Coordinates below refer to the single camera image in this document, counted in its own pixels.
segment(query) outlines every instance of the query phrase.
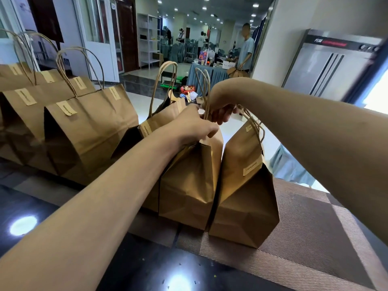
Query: table with blue tablecloth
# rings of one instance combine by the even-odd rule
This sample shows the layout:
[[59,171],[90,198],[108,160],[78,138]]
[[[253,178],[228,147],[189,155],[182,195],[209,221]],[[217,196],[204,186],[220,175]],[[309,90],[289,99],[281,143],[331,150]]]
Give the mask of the table with blue tablecloth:
[[199,96],[202,96],[202,92],[201,92],[201,88],[199,87],[197,77],[195,75],[195,68],[199,68],[202,71],[206,69],[208,71],[210,76],[210,89],[212,89],[216,83],[219,83],[229,78],[226,72],[226,69],[223,69],[221,66],[210,67],[206,65],[199,65],[199,64],[192,63],[190,67],[189,75],[187,76],[187,85],[195,86],[196,92]]

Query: ceiling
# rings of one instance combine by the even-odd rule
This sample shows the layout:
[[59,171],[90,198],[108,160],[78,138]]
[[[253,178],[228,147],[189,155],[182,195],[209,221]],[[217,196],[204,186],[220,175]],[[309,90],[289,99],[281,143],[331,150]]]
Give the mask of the ceiling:
[[[236,24],[244,24],[254,20],[253,26],[259,26],[262,17],[267,13],[269,6],[273,0],[161,0],[159,4],[159,15],[165,17],[168,14],[168,19],[172,19],[174,14],[183,13],[189,14],[187,17],[188,24],[198,24],[203,21],[215,27],[222,27],[220,22],[225,19],[235,20]],[[254,8],[253,4],[258,3],[259,7]]]

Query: man in light blue shirt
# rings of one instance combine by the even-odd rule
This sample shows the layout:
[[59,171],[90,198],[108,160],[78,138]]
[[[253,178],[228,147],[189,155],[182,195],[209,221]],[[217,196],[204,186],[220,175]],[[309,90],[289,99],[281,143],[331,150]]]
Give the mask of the man in light blue shirt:
[[238,59],[236,64],[237,69],[249,72],[252,64],[253,51],[255,49],[255,40],[250,37],[251,26],[249,23],[242,26],[241,34],[244,37],[245,42],[241,48],[240,56],[236,57],[234,61]]

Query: dark red door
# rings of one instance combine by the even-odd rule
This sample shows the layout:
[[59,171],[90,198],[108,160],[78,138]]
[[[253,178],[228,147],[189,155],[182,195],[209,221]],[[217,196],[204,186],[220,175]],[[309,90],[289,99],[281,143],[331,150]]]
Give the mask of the dark red door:
[[135,0],[117,0],[124,70],[139,69]]

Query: white box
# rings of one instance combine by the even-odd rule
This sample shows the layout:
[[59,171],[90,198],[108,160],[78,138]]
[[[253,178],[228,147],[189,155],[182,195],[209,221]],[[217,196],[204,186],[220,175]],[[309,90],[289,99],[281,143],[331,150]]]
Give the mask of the white box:
[[222,63],[222,68],[223,69],[229,69],[229,68],[232,68],[232,67],[236,67],[236,63],[235,62],[224,61]]

